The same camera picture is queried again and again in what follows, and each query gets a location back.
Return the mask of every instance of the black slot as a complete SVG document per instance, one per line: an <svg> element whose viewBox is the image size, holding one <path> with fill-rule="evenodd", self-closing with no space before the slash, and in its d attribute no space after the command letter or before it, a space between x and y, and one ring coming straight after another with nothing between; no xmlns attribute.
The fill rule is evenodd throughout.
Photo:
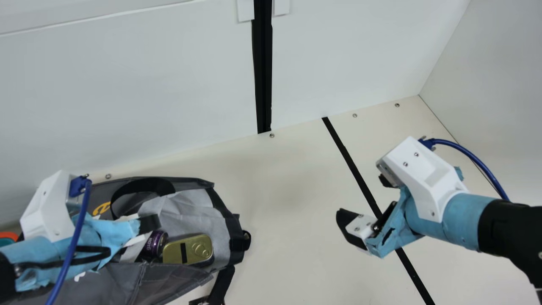
<svg viewBox="0 0 542 305"><path fill-rule="evenodd" d="M186 264L188 262L188 258L186 257L186 244L182 243L180 245L180 259L183 262L183 264Z"/></svg>

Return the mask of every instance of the black seam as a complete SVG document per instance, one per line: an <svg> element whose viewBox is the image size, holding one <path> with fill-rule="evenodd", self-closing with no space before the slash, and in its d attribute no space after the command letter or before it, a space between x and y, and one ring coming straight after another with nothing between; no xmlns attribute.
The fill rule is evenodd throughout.
<svg viewBox="0 0 542 305"><path fill-rule="evenodd" d="M352 175L356 179L356 182L358 182L359 188L362 190L363 195L365 196L365 199L369 203L369 206L371 207L371 210L375 214L377 218L382 217L382 211L376 204L375 197L371 194L371 191L369 190L369 187L367 186L367 183L365 183L365 180L363 180L363 177L361 173L359 172L358 168L356 167L356 164L354 163L354 160L352 160L352 157L350 156L348 150L344 146L343 142L340 140L339 135L335 131L335 128L331 124L331 121L329 118L325 117L322 118L322 121L324 121L324 124L327 127L327 131L329 131L331 137L335 141L335 145L337 145L337 148L339 149L340 153L343 155L344 161L348 165L348 168L350 168L350 171L352 172ZM397 256L401 260L401 263L403 263L403 266L405 267L408 275L410 276L410 279L414 283L414 286L418 289L418 292L420 296L422 297L423 301L427 305L434 305L435 302L429 295L429 292L425 288L425 285L423 284L422 280L418 276L418 273L414 269L414 266L412 266L412 263L407 257L407 254L404 252L403 248L399 248L395 250L397 253Z"/></svg>
<svg viewBox="0 0 542 305"><path fill-rule="evenodd" d="M252 54L258 134L271 130L271 76L273 63L272 0L254 0Z"/></svg>

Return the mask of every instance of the bolt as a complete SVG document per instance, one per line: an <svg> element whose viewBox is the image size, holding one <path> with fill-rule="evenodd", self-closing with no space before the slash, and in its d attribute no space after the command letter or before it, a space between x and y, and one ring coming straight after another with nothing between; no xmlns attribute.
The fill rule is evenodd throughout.
<svg viewBox="0 0 542 305"><path fill-rule="evenodd" d="M14 270L15 270L15 276L16 277L19 278L19 277L21 277L21 275L23 275L23 269L21 268L21 266L15 265Z"/></svg>

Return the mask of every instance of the black handle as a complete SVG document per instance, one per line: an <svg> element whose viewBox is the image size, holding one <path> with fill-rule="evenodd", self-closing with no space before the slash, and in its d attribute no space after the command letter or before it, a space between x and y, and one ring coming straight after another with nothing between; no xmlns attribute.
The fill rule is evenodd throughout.
<svg viewBox="0 0 542 305"><path fill-rule="evenodd" d="M175 193L175 187L170 181L159 177L142 178L121 186L111 197L111 215L113 219L118 219L113 210L113 203L124 195L140 192L152 192L158 196L165 196Z"/></svg>

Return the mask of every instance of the bag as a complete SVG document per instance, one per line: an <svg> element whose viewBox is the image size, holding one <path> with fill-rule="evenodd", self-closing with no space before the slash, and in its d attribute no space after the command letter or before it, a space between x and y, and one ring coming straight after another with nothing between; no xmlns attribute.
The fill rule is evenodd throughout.
<svg viewBox="0 0 542 305"><path fill-rule="evenodd" d="M170 239L207 234L214 261L202 269L181 264L109 262L98 272L86 272L79 282L65 281L55 304L166 304L206 284L216 271L219 273L211 294L194 304L223 304L234 265L243 261L251 236L241 229L239 215L226 208L213 186L209 181L179 177L132 177L94 185L88 210L92 216L115 220L134 213L158 214L162 230ZM51 288L22 293L10 304L44 304Z"/></svg>

